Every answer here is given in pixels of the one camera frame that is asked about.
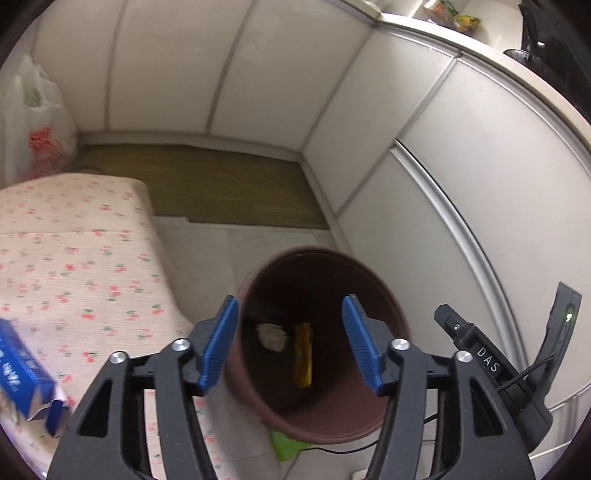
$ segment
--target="plastic bag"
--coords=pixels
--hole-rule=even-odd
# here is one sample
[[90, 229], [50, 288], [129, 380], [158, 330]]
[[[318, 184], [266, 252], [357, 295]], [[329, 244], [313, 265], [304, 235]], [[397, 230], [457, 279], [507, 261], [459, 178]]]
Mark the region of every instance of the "plastic bag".
[[7, 185], [58, 173], [76, 155], [76, 126], [57, 85], [25, 56], [4, 106]]

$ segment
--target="silver screw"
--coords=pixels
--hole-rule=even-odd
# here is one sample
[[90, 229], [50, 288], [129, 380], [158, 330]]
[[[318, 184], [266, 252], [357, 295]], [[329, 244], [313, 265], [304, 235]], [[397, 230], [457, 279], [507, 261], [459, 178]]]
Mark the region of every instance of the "silver screw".
[[189, 342], [186, 338], [179, 338], [173, 342], [173, 350], [175, 352], [182, 352], [191, 346], [191, 342]]
[[127, 358], [127, 354], [125, 352], [115, 352], [112, 353], [111, 356], [109, 357], [109, 362], [111, 362], [112, 364], [122, 364], [123, 362], [125, 362], [125, 359]]
[[410, 342], [404, 338], [395, 338], [390, 345], [394, 350], [408, 350], [410, 348]]
[[456, 353], [456, 357], [460, 362], [464, 362], [465, 364], [472, 362], [472, 354], [470, 352], [466, 352], [465, 350], [460, 350], [458, 353]]

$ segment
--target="brown mat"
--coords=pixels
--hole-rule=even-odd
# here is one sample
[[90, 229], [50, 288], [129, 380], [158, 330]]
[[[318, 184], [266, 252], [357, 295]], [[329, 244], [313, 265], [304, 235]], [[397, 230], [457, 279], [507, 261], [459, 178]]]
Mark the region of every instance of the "brown mat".
[[327, 229], [295, 162], [185, 145], [91, 145], [71, 171], [143, 181], [155, 215], [192, 222]]

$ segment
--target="yellow package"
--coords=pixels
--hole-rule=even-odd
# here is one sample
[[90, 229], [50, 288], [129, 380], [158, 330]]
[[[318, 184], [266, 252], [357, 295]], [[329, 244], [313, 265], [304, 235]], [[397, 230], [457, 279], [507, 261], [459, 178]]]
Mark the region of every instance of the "yellow package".
[[312, 385], [312, 329], [302, 323], [295, 330], [294, 382], [300, 388]]

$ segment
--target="brown trash can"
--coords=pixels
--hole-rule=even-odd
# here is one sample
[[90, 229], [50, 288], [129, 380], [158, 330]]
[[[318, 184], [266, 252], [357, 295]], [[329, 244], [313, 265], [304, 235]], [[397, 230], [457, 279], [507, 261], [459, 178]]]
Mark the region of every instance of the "brown trash can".
[[[285, 251], [251, 273], [238, 294], [240, 322], [228, 363], [230, 390], [268, 427], [312, 444], [351, 442], [378, 429], [387, 401], [365, 386], [341, 318], [344, 296], [356, 294], [368, 316], [409, 338], [388, 287], [354, 258], [322, 247]], [[288, 334], [282, 352], [264, 348], [258, 323]], [[293, 380], [295, 326], [310, 322], [312, 384]]]

